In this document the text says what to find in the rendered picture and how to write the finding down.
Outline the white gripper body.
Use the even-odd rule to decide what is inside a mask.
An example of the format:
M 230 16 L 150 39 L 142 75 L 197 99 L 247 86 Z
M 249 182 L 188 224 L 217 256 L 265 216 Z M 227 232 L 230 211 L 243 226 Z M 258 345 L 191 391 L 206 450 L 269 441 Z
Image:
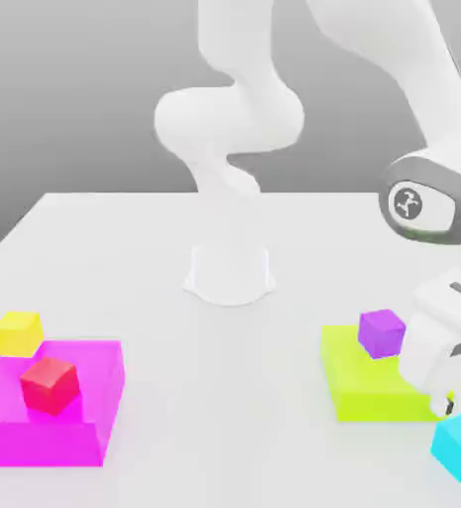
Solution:
M 399 372 L 432 399 L 461 391 L 461 323 L 414 313 L 406 326 Z

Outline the small purple cube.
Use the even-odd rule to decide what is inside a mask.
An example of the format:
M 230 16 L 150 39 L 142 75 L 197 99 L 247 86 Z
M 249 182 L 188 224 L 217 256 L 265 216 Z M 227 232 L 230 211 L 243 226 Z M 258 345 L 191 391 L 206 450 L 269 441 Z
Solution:
M 372 359 L 399 355 L 404 332 L 404 322 L 391 310 L 377 310 L 360 315 L 358 341 Z

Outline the small red cube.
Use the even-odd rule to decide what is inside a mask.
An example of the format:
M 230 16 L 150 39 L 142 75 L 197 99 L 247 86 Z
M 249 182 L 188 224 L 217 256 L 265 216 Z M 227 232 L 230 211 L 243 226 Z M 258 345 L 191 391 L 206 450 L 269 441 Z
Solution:
M 23 398 L 29 409 L 60 414 L 80 393 L 76 366 L 43 357 L 20 376 Z

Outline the small yellow cube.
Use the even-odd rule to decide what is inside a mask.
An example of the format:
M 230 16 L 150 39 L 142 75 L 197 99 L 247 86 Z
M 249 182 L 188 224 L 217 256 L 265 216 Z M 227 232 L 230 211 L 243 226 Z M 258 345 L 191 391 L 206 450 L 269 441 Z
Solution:
M 0 356 L 31 358 L 44 338 L 39 313 L 7 312 L 0 319 Z

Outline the large lime green box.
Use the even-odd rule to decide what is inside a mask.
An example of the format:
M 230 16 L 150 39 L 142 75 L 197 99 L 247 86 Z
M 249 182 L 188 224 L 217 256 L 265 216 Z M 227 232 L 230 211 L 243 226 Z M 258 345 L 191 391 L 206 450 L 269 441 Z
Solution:
M 399 373 L 396 356 L 373 359 L 356 325 L 321 328 L 319 353 L 339 422 L 439 422 L 430 398 Z

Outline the large magenta box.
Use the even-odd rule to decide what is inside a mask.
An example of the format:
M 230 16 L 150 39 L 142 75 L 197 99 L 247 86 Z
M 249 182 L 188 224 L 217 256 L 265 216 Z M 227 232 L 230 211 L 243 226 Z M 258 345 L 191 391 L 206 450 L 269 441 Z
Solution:
M 27 406 L 20 376 L 44 358 L 76 368 L 80 394 L 56 416 Z M 0 356 L 0 466 L 100 466 L 125 368 L 118 340 L 47 340 L 31 358 Z

